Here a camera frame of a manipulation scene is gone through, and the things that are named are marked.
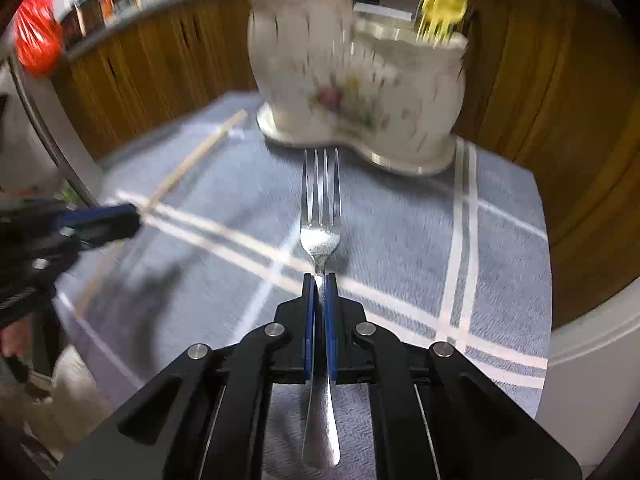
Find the person's left hand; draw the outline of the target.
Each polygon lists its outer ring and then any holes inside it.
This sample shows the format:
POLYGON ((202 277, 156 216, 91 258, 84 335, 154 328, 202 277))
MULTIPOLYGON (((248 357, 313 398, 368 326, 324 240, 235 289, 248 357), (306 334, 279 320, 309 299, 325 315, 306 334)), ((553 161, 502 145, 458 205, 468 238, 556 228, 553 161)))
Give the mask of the person's left hand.
POLYGON ((32 357, 32 316, 27 315, 1 330, 1 353, 23 360, 32 357))

